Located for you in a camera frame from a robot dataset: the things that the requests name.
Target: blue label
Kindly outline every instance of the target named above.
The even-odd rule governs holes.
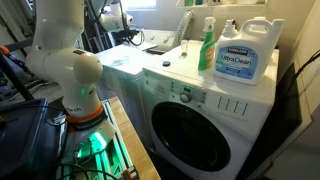
[[[221,48],[216,56],[216,71],[244,79],[253,78],[258,65],[258,55],[254,50],[229,46]]]

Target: robotic arm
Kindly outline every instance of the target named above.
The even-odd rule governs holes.
[[[113,2],[92,1],[97,14],[103,5]],[[74,48],[77,37],[84,30],[84,1],[38,0],[36,3],[36,31],[26,64],[37,76],[61,86],[67,121],[74,130],[67,140],[69,146],[87,141],[88,136],[97,131],[110,141],[115,129],[106,120],[95,86],[102,74],[101,62],[94,54]],[[117,17],[121,16],[119,11],[115,12]],[[106,29],[123,28],[122,23],[109,24],[110,18],[101,14],[99,20]]]
[[[88,0],[100,24],[108,32],[124,30],[124,23],[130,25],[132,16],[121,10],[120,0]],[[111,13],[102,13],[106,5],[110,6]]]

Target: spray bottle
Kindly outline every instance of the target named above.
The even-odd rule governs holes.
[[[205,32],[205,40],[200,50],[200,60],[198,70],[202,71],[212,66],[214,55],[214,23],[216,19],[214,17],[207,17],[204,20],[205,26],[203,31]]]

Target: dryer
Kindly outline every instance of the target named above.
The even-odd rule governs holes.
[[[137,47],[119,45],[99,52],[96,56],[103,65],[101,79],[97,82],[100,99],[118,96],[139,138],[146,147],[152,146],[142,104],[142,66],[152,61],[153,55]]]
[[[143,102],[156,152],[193,179],[235,179],[275,98],[278,51],[256,86],[198,72],[202,43],[189,41],[143,68]]]

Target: washer door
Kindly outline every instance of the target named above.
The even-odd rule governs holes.
[[[181,104],[158,104],[152,125],[163,145],[181,161],[204,170],[219,171],[230,160],[221,132],[204,116]]]

